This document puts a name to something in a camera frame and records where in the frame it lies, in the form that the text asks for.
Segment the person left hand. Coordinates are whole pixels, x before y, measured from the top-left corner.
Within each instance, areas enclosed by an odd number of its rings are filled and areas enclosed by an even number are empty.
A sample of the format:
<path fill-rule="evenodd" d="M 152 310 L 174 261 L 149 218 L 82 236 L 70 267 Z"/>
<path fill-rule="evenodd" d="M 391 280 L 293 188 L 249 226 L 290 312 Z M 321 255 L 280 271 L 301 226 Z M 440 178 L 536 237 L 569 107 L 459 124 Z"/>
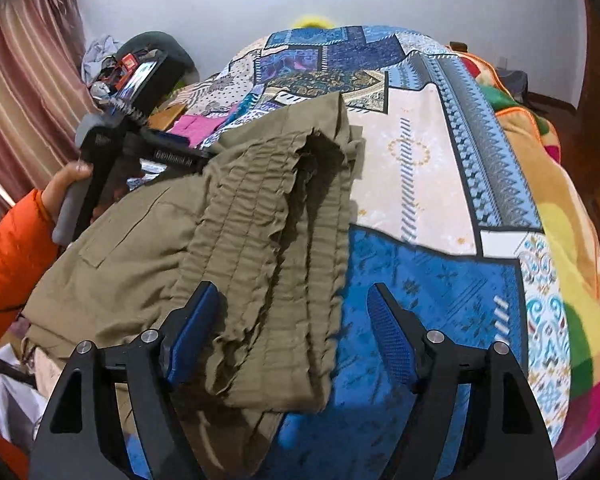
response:
<path fill-rule="evenodd" d="M 60 208 L 64 203 L 69 188 L 75 183 L 87 180 L 91 177 L 92 172 L 93 166 L 88 162 L 75 160 L 74 162 L 68 162 L 64 168 L 54 174 L 52 180 L 48 182 L 48 185 L 46 185 L 46 188 L 44 188 L 41 194 L 42 207 L 50 217 L 50 220 L 54 223 L 57 222 Z M 109 198 L 102 198 L 94 208 L 91 222 L 94 222 L 102 216 L 109 207 L 114 203 L 117 203 L 128 193 L 129 185 L 126 183 L 126 180 L 123 179 L 114 188 L 111 196 Z"/>

